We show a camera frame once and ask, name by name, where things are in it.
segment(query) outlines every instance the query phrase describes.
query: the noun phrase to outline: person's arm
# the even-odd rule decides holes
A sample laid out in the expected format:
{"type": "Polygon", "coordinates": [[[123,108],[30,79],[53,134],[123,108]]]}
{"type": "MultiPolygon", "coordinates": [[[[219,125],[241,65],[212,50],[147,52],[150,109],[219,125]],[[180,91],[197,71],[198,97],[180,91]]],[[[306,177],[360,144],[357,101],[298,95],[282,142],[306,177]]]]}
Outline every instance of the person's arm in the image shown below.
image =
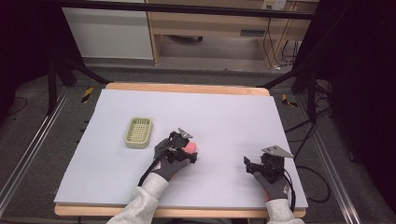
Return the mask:
{"type": "MultiPolygon", "coordinates": [[[[166,145],[167,139],[164,139],[156,151],[161,151],[166,145]]],[[[137,187],[133,200],[117,215],[111,218],[107,224],[149,224],[154,216],[158,206],[158,199],[163,191],[168,187],[172,176],[180,169],[188,166],[190,160],[175,161],[170,163],[166,156],[156,164],[148,174],[142,187],[137,187]]]]}
{"type": "Polygon", "coordinates": [[[304,224],[300,218],[294,217],[289,208],[289,185],[286,180],[281,177],[274,184],[270,184],[260,172],[256,172],[253,176],[259,181],[264,189],[266,207],[270,215],[268,224],[286,224],[298,223],[304,224]]]}

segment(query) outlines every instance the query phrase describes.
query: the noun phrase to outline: white board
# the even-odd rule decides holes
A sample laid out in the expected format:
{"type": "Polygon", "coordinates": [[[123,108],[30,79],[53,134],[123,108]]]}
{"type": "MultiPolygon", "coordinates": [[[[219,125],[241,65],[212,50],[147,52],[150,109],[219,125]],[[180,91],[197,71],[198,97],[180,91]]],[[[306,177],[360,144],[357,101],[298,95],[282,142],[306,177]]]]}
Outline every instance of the white board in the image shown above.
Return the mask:
{"type": "MultiPolygon", "coordinates": [[[[261,149],[290,151],[270,96],[103,90],[56,195],[56,203],[125,205],[152,163],[154,147],[181,127],[193,135],[198,160],[171,180],[160,207],[263,208],[263,190],[246,173],[244,156],[260,163],[261,149]],[[145,149],[125,146],[133,117],[152,119],[145,149]]],[[[292,159],[297,208],[307,202],[292,159]]]]}

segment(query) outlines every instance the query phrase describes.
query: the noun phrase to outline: person's right hand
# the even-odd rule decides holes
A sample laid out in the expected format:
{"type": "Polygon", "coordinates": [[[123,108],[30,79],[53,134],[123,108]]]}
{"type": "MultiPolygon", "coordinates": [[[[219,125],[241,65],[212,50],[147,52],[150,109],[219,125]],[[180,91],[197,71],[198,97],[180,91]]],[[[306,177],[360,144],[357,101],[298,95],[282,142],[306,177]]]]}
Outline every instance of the person's right hand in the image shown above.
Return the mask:
{"type": "Polygon", "coordinates": [[[275,199],[288,199],[290,187],[283,176],[277,179],[274,184],[270,184],[260,172],[255,172],[253,176],[262,185],[267,202],[275,199]]]}

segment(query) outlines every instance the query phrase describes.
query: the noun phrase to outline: horizontal black bar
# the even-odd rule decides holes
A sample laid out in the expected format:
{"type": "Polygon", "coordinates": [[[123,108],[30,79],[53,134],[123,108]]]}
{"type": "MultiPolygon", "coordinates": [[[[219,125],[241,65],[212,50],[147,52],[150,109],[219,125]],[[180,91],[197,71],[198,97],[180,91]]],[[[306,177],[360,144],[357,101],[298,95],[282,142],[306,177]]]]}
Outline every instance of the horizontal black bar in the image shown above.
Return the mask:
{"type": "Polygon", "coordinates": [[[317,14],[310,12],[295,12],[295,11],[280,11],[280,10],[278,11],[278,10],[264,10],[264,9],[236,8],[236,7],[198,7],[198,6],[86,1],[86,0],[36,0],[36,1],[46,4],[55,4],[60,7],[108,9],[108,10],[124,10],[124,11],[173,12],[173,13],[279,18],[279,19],[295,19],[295,20],[313,20],[318,16],[317,14]]]}

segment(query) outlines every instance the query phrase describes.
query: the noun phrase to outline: person's left hand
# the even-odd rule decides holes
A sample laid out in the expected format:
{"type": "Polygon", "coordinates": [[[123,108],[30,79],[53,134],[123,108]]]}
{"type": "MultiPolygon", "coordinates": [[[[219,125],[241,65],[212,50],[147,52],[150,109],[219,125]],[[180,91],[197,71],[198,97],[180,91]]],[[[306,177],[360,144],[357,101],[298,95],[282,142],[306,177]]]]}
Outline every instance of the person's left hand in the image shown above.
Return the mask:
{"type": "MultiPolygon", "coordinates": [[[[166,150],[167,143],[168,139],[165,138],[155,147],[155,158],[160,156],[166,150]]],[[[163,155],[151,172],[162,176],[166,181],[169,182],[172,179],[172,176],[177,173],[177,171],[188,166],[190,163],[191,161],[186,159],[184,161],[174,161],[171,164],[166,158],[166,155],[163,155]]]]}

